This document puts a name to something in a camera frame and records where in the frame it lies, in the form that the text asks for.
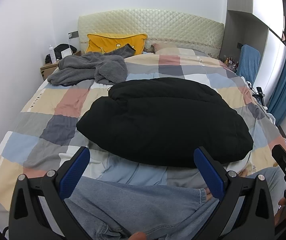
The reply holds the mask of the person's right hand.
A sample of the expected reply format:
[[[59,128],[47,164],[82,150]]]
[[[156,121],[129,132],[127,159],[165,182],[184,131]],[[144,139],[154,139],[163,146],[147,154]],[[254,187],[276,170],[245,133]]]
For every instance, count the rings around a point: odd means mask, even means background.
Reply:
[[[278,202],[279,209],[274,216],[274,225],[277,225],[279,223],[281,215],[282,215],[283,210],[285,208],[285,205],[286,205],[286,199],[285,199],[285,197],[282,197]]]

